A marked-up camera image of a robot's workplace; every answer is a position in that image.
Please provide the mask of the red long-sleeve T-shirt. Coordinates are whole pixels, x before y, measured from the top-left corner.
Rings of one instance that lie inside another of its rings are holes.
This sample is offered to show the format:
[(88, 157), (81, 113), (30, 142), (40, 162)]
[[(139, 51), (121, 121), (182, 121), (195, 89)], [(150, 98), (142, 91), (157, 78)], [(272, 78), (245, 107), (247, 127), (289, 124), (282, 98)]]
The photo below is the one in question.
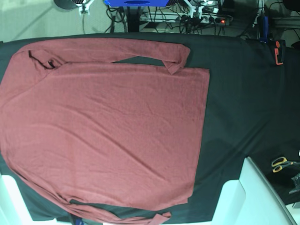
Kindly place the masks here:
[[(193, 194), (210, 72), (181, 44), (35, 42), (0, 83), (0, 152), (29, 187), (101, 223), (160, 225)], [(120, 218), (101, 203), (150, 211)]]

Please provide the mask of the white power strip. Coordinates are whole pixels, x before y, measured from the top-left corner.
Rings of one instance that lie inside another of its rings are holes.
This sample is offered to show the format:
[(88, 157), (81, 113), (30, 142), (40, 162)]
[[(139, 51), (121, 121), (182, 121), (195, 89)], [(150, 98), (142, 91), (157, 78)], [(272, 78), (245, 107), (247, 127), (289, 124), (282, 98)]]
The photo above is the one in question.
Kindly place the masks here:
[(204, 13), (199, 17), (190, 16), (184, 13), (174, 13), (174, 12), (145, 12), (140, 16), (140, 21), (142, 22), (151, 22), (151, 23), (180, 23), (180, 22), (193, 22), (193, 23), (202, 23), (202, 24), (212, 24), (212, 25), (221, 25), (227, 26), (232, 21), (233, 18), (228, 15), (216, 15)]

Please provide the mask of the black table cloth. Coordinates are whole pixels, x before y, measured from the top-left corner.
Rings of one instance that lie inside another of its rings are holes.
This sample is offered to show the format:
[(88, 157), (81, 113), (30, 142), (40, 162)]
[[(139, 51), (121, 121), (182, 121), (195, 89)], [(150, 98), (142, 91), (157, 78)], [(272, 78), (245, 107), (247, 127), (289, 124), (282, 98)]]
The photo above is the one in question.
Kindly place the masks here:
[(273, 173), (271, 161), (280, 156), (299, 159), (300, 52), (286, 48), (284, 63), (253, 40), (212, 35), (123, 33), (109, 35), (182, 44), (190, 49), (189, 68), (210, 71), (205, 122), (194, 193), (188, 203), (168, 209), (168, 224), (212, 219), (221, 188), (239, 177), (244, 158), (251, 157), (284, 204), (297, 203), (290, 166)]

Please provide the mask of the blue box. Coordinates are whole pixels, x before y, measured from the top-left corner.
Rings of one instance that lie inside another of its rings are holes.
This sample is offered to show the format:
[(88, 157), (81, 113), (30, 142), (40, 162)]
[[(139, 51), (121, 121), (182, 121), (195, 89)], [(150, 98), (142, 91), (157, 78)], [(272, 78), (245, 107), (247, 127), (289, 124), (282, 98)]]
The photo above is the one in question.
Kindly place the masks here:
[(168, 0), (104, 0), (111, 7), (164, 7)]

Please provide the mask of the blue clamp with orange tip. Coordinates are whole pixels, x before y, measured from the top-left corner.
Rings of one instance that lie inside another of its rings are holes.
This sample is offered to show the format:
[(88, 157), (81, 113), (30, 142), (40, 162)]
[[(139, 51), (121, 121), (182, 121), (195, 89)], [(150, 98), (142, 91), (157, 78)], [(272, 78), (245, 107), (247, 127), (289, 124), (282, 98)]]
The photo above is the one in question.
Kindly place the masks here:
[(71, 217), (71, 224), (72, 225), (85, 225), (81, 218), (78, 217)]

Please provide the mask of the black round stand base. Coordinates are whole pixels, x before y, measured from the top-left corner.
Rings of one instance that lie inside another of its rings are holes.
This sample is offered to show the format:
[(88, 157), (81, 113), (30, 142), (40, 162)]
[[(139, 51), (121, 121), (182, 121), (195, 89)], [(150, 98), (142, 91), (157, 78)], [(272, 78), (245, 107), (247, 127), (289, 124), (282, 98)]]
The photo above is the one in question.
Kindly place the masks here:
[(64, 10), (71, 10), (80, 7), (84, 0), (54, 0), (56, 6)]

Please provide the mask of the black and orange clamp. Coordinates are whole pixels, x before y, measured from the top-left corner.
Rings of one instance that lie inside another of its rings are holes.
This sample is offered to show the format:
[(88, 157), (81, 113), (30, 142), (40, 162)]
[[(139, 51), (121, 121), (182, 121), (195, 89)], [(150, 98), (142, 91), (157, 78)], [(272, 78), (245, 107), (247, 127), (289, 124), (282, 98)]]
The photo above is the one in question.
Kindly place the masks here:
[(284, 40), (274, 40), (271, 42), (272, 50), (274, 50), (275, 64), (283, 65), (285, 59), (286, 43)]

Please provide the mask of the black crumpled object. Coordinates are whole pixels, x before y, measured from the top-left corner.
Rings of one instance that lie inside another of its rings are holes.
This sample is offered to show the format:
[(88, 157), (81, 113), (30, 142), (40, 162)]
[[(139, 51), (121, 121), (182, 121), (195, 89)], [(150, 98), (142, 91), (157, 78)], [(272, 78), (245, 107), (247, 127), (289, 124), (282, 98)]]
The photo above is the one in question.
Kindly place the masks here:
[(293, 181), (295, 187), (289, 191), (290, 195), (300, 191), (300, 174), (298, 173), (292, 177), (291, 180)]

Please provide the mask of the blue handled tool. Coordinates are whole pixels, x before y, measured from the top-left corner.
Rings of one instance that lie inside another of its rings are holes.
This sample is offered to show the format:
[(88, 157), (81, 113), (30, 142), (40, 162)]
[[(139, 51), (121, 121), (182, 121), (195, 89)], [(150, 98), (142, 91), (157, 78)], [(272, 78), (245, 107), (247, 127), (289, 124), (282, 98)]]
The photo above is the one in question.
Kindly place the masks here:
[(268, 43), (269, 40), (269, 18), (265, 15), (260, 15), (258, 19), (259, 25), (259, 41)]

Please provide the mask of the white table frame right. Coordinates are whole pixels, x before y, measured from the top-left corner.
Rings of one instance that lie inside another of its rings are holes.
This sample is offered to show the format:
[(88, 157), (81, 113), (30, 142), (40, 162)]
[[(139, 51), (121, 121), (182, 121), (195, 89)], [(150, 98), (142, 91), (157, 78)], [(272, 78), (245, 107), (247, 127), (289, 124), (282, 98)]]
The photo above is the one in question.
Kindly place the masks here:
[(297, 224), (254, 161), (244, 159), (240, 177), (227, 181), (212, 218), (213, 225)]

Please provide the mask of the white table frame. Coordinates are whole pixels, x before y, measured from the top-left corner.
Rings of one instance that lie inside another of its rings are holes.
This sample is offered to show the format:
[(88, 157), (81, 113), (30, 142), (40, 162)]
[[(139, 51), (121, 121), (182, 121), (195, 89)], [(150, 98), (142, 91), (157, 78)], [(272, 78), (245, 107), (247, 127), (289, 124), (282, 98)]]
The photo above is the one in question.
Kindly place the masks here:
[(254, 161), (244, 159), (240, 177), (227, 181), (212, 218), (213, 225), (297, 224)]
[(56, 225), (56, 219), (33, 221), (14, 178), (0, 175), (1, 225)]

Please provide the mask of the yellow-handled scissors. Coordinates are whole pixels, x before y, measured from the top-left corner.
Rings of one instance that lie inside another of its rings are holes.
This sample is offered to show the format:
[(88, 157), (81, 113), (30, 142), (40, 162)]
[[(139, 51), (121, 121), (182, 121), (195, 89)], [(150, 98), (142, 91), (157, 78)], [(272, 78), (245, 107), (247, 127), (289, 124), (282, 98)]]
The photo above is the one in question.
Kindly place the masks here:
[(299, 161), (290, 161), (286, 157), (279, 157), (272, 161), (271, 167), (273, 173), (278, 173), (279, 171), (283, 170), (292, 165), (300, 165)]

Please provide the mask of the white table frame left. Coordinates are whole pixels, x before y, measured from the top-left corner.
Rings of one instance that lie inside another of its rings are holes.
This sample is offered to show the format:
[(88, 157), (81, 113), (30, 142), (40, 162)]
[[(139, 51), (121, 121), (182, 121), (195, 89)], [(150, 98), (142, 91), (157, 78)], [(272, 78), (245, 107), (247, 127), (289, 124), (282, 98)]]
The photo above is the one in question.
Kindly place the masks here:
[(14, 178), (0, 175), (1, 225), (56, 225), (56, 219), (33, 221)]

